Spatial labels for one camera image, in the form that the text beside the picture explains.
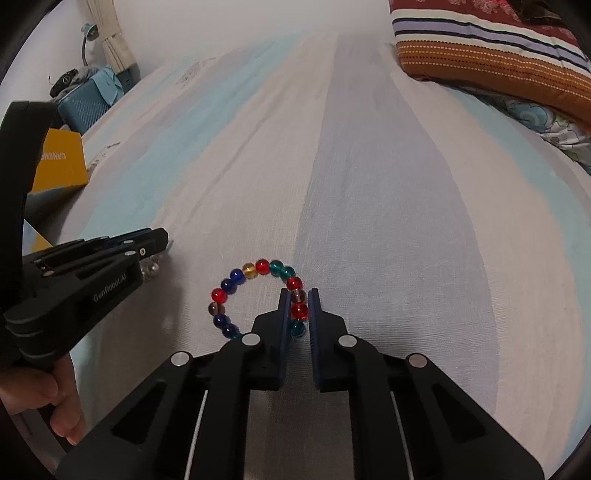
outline metal screw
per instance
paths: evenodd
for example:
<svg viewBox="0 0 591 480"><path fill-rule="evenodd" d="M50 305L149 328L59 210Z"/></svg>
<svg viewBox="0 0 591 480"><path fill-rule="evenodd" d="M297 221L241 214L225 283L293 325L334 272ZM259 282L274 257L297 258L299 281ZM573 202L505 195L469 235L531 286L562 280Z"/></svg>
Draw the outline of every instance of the metal screw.
<svg viewBox="0 0 591 480"><path fill-rule="evenodd" d="M339 338L339 345L345 348L351 348L357 345L357 339L352 335L343 335Z"/></svg>
<svg viewBox="0 0 591 480"><path fill-rule="evenodd" d="M175 367L182 367L183 365L187 365L187 363L191 360L189 354L187 352L176 352L172 357L170 357L170 362Z"/></svg>
<svg viewBox="0 0 591 480"><path fill-rule="evenodd" d="M256 333L247 333L242 337L242 343L244 343L246 346L258 345L260 341L261 337L259 337Z"/></svg>
<svg viewBox="0 0 591 480"><path fill-rule="evenodd" d="M427 366L427 357L420 353L413 353L408 357L408 363L414 368L424 368Z"/></svg>

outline green bead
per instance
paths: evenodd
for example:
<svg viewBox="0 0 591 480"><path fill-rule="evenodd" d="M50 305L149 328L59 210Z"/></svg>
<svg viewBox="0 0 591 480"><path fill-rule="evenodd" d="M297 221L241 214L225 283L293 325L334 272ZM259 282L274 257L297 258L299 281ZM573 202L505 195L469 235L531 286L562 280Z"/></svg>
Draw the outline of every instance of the green bead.
<svg viewBox="0 0 591 480"><path fill-rule="evenodd" d="M269 271L271 272L271 275L273 275L274 277L279 277L281 275L282 268L283 268L283 262L281 262L279 260L273 260L269 264Z"/></svg>
<svg viewBox="0 0 591 480"><path fill-rule="evenodd" d="M290 323L290 334L294 338L301 337L306 332L306 325L299 320L292 320Z"/></svg>
<svg viewBox="0 0 591 480"><path fill-rule="evenodd" d="M288 278L295 277L296 271L291 267L283 267L281 269L280 277L283 281L287 281Z"/></svg>

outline bed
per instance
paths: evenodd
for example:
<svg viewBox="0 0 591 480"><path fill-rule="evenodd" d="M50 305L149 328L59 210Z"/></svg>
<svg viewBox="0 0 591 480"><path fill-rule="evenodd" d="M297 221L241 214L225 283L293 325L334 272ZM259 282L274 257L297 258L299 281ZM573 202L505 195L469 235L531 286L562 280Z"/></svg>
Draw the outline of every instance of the bed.
<svg viewBox="0 0 591 480"><path fill-rule="evenodd" d="M476 97L418 82L391 39L283 37L174 60L84 136L88 186L52 242L165 227L160 275L73 352L96 423L167 356L218 350L217 282L266 257L380 351L420 351L550 477L591 424L591 177ZM227 310L242 332L276 279ZM348 399L308 334L251 399L245 478L353 478Z"/></svg>

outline finger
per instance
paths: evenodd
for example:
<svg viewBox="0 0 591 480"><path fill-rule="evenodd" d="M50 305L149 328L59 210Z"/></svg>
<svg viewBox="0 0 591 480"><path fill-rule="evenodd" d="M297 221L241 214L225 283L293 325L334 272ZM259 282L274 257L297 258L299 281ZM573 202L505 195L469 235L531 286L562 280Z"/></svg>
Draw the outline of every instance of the finger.
<svg viewBox="0 0 591 480"><path fill-rule="evenodd" d="M76 426L71 429L66 435L66 440L72 445L78 445L82 440L82 437L86 434L86 420L84 414L80 417L80 420Z"/></svg>
<svg viewBox="0 0 591 480"><path fill-rule="evenodd" d="M51 372L56 379L59 394L54 405L61 403L66 397L76 392L76 377L74 376L74 365L70 354L63 356L56 361Z"/></svg>
<svg viewBox="0 0 591 480"><path fill-rule="evenodd" d="M10 415L44 407L58 394L54 377L40 370L14 367L0 372L0 400Z"/></svg>
<svg viewBox="0 0 591 480"><path fill-rule="evenodd" d="M78 393L74 392L56 406L51 416L50 425L60 437L66 437L82 418L82 408Z"/></svg>

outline curtain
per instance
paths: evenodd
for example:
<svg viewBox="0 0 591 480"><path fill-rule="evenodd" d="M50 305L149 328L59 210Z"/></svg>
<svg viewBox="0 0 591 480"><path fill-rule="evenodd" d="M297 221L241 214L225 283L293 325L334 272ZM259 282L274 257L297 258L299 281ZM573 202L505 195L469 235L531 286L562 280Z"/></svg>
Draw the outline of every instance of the curtain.
<svg viewBox="0 0 591 480"><path fill-rule="evenodd" d="M119 20L113 0L86 0L99 27L100 41L105 51L107 62L115 73L130 68L135 64L135 57L127 46L121 33Z"/></svg>

